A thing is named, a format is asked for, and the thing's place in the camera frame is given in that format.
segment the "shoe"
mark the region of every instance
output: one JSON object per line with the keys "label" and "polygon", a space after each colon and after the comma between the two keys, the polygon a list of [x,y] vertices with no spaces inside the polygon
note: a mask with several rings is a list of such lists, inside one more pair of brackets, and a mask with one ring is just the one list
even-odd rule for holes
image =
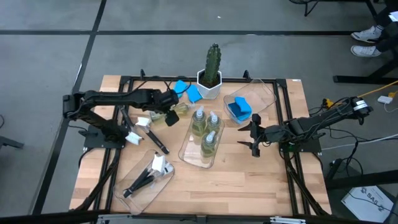
{"label": "shoe", "polygon": [[367,30],[361,31],[361,32],[353,32],[351,34],[352,38],[367,42],[367,43],[376,43],[376,41],[379,39],[381,36],[381,30],[372,26]]}
{"label": "shoe", "polygon": [[352,46],[351,53],[358,57],[377,57],[381,54],[380,51],[376,49],[376,46],[363,47],[363,46]]}

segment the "potted cactus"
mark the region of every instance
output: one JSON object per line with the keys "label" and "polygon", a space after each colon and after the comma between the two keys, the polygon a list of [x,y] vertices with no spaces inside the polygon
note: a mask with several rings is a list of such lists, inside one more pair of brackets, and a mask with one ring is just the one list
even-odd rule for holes
{"label": "potted cactus", "polygon": [[221,61],[221,50],[213,44],[207,52],[206,67],[197,73],[197,87],[203,99],[214,100],[221,89],[222,77],[218,70]]}

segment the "gray floor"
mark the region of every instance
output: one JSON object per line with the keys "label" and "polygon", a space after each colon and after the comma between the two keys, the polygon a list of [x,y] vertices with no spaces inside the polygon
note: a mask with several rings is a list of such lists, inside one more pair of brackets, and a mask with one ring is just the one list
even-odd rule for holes
{"label": "gray floor", "polygon": [[[93,26],[100,1],[0,2],[0,29],[88,29]],[[108,1],[100,30],[360,30],[372,17],[365,4],[321,2],[308,17],[303,6],[288,1]],[[44,162],[61,118],[61,97],[72,89],[88,36],[0,35],[0,114],[6,123],[0,135],[25,143],[22,150],[0,151],[0,216],[28,212]],[[97,36],[81,90],[97,90],[103,75],[194,76],[203,68],[207,48],[219,43],[221,70],[240,77],[249,70],[258,78],[302,79],[308,107],[322,98],[334,100],[373,90],[375,85],[332,82],[333,75],[368,75],[389,60],[358,58],[349,48],[350,37],[286,37],[233,35]],[[366,97],[374,107],[363,126],[344,121],[335,128],[364,138],[396,133],[396,113],[386,113],[376,100],[396,91],[392,87]],[[389,108],[395,108],[393,102]],[[322,147],[352,142],[323,137]],[[44,212],[68,209],[78,172],[83,138],[69,129],[62,148]],[[360,146],[356,154],[365,173],[398,168],[393,141]],[[324,164],[346,157],[351,148],[324,151]],[[383,186],[397,195],[396,185]]]}

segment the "white cable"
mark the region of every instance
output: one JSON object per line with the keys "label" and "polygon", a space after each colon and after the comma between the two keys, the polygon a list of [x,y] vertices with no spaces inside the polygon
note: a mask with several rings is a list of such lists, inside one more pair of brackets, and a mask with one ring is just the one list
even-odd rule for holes
{"label": "white cable", "polygon": [[386,103],[385,103],[385,104],[384,104],[384,110],[385,110],[387,113],[391,113],[391,112],[394,112],[394,111],[398,110],[398,108],[395,108],[395,109],[393,109],[392,111],[388,111],[387,108],[386,108]]}
{"label": "white cable", "polygon": [[[380,139],[375,139],[375,140],[373,140],[373,141],[360,142],[359,144],[374,143],[374,142],[378,142],[378,141],[383,141],[383,140],[385,140],[385,139],[393,138],[393,137],[396,137],[396,136],[398,136],[398,134],[394,134],[394,135],[392,135],[392,136],[387,136],[387,137],[380,138]],[[328,147],[328,148],[322,149],[322,151],[323,151],[323,150],[329,150],[329,149],[337,149],[337,148],[339,148],[339,147],[345,147],[345,146],[355,146],[355,144],[345,144],[345,145],[341,145],[341,146]]]}

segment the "soap bottle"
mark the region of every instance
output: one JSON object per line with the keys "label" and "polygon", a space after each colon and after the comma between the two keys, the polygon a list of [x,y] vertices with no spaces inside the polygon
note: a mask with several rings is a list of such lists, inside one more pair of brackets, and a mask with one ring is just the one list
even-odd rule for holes
{"label": "soap bottle", "polygon": [[[187,105],[186,103],[179,103],[176,106],[174,106],[172,110],[174,110],[177,113],[177,115],[186,115],[189,109],[194,107],[195,107],[194,103],[189,105]],[[149,112],[149,116],[152,122],[164,120],[165,118],[165,114],[155,113],[153,111]]]}
{"label": "soap bottle", "polygon": [[192,134],[202,137],[206,128],[206,114],[201,106],[199,110],[192,115]]}
{"label": "soap bottle", "polygon": [[215,153],[215,146],[216,146],[216,138],[215,138],[216,132],[211,131],[210,134],[207,136],[203,137],[203,140],[201,141],[201,150],[200,154],[203,158],[209,158],[214,155]]}
{"label": "soap bottle", "polygon": [[205,134],[209,134],[211,133],[211,131],[215,132],[215,135],[218,134],[218,132],[220,131],[220,125],[221,125],[221,120],[219,119],[219,117],[217,117],[217,115],[214,112],[210,112],[210,116],[207,119],[207,127],[205,130]]}

